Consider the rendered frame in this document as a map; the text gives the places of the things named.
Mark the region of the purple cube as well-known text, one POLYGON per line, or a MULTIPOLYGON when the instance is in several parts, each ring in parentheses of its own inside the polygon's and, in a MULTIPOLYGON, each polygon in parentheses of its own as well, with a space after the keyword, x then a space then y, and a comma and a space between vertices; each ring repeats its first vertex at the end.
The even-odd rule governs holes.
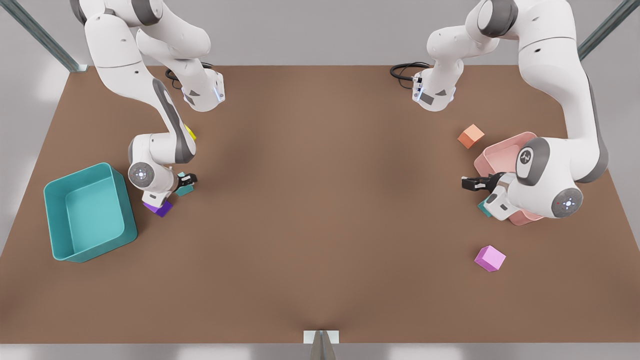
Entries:
POLYGON ((153 212, 153 214, 156 214, 159 217, 164 217, 169 212, 169 210, 173 208, 173 205, 166 199, 162 203, 161 207, 155 207, 146 202, 142 202, 142 204, 144 205, 144 207, 153 212))

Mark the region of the pink cube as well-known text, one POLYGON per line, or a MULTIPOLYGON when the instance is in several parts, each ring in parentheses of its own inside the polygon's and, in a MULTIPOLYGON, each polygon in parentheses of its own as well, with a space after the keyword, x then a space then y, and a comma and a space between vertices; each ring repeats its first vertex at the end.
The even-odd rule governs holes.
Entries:
POLYGON ((498 271, 498 269, 502 267, 505 259, 505 254, 489 245, 480 249, 478 255, 474 259, 474 262, 480 265, 486 271, 494 272, 498 271))

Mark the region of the silver frame post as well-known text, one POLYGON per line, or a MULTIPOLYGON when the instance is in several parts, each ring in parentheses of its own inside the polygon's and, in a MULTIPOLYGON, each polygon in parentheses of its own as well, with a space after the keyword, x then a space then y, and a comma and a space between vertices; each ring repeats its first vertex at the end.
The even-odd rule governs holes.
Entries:
POLYGON ((339 343, 339 331, 304 330, 302 342, 311 344, 310 360, 336 360, 333 345, 339 343))
POLYGON ((55 39, 18 3, 18 0, 0 0, 2 7, 16 22, 21 25, 36 41, 38 41, 57 61, 70 73, 84 73, 89 69, 87 64, 79 64, 71 55, 55 41, 55 39))
POLYGON ((640 7, 640 0, 622 0, 606 19, 578 46, 577 52, 580 61, 583 61, 638 7, 640 7))

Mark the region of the pink plastic bin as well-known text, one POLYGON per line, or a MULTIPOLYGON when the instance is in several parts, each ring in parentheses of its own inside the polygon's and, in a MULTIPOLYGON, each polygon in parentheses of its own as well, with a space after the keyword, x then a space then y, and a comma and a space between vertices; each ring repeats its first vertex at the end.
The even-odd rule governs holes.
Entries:
MULTIPOLYGON (((519 151, 528 141, 535 137, 537 137, 535 133, 523 132, 488 146, 474 161, 474 167, 478 175, 480 177, 488 177, 489 174, 513 173, 515 171, 516 156, 519 151)), ((518 210, 508 219, 515 226, 523 226, 543 218, 544 216, 536 215, 526 210, 518 210)))

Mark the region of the orange cube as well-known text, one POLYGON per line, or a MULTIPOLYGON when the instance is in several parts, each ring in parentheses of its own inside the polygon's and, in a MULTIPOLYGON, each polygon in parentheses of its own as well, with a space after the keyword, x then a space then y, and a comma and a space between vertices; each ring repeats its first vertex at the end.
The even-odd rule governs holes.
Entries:
POLYGON ((462 133, 457 137, 457 140, 462 146, 464 146, 464 148, 470 150, 470 148, 477 144, 484 136, 485 133, 480 130, 477 125, 471 124, 462 131, 462 133))

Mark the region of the teal plastic bin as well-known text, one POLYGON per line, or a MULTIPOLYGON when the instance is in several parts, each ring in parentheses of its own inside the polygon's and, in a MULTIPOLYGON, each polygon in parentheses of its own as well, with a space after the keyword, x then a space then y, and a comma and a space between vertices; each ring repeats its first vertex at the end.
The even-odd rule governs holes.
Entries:
POLYGON ((49 182, 43 197, 57 261, 81 264, 137 239, 124 176, 107 162, 49 182))

